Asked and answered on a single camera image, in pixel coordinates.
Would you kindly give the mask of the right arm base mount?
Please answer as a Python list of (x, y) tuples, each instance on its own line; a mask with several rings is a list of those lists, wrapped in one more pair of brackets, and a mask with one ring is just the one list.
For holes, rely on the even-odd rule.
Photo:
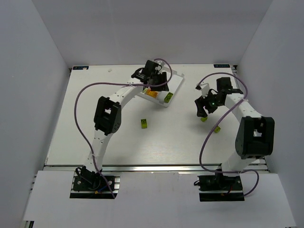
[(200, 202), (244, 201), (243, 186), (239, 176), (224, 176), (221, 173), (201, 175), (193, 183), (199, 188)]

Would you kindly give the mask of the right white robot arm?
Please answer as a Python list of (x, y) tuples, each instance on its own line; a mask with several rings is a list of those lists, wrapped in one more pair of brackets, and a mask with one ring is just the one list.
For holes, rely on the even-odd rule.
[(229, 158), (220, 164), (214, 173), (237, 176), (252, 162), (269, 156), (273, 152), (275, 121), (256, 111), (247, 100), (248, 91), (232, 86), (230, 77), (216, 80), (217, 89), (210, 88), (208, 83), (199, 83), (196, 89), (201, 96), (195, 100), (197, 117), (206, 120), (208, 115), (218, 107), (224, 106), (233, 114), (239, 123), (235, 150)]

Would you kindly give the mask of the orange lego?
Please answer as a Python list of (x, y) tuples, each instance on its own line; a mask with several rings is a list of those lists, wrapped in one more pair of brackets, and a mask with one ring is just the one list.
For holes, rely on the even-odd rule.
[(145, 94), (150, 96), (150, 97), (157, 98), (158, 93), (159, 92), (157, 92), (157, 91), (147, 90), (147, 92)]

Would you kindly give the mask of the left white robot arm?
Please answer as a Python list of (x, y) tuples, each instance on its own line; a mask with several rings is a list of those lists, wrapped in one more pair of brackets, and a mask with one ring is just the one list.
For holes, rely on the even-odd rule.
[[(98, 173), (103, 176), (103, 159), (106, 148), (111, 137), (116, 133), (122, 123), (122, 109), (137, 94), (149, 88), (155, 91), (169, 91), (168, 83), (173, 77), (170, 67), (170, 77), (162, 71), (162, 63), (170, 67), (170, 64), (161, 58), (147, 60), (144, 67), (135, 70), (126, 83), (97, 82), (83, 87), (76, 96), (74, 104), (74, 120), (76, 127), (84, 140), (87, 142), (90, 154), (84, 164), (88, 171)], [(101, 96), (96, 105), (94, 114), (94, 139), (90, 142), (80, 128), (77, 119), (77, 105), (81, 94), (88, 88), (96, 85), (120, 86), (114, 94), (104, 97)]]

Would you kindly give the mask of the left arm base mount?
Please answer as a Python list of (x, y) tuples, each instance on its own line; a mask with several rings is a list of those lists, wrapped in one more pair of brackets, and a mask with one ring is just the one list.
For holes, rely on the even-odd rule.
[(119, 191), (120, 177), (105, 176), (105, 179), (86, 166), (77, 167), (72, 181), (71, 199), (114, 199)]

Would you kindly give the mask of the long green lego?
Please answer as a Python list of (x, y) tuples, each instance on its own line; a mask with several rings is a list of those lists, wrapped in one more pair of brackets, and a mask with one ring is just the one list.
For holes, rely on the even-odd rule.
[(164, 103), (169, 103), (172, 97), (173, 93), (169, 92), (164, 98)]

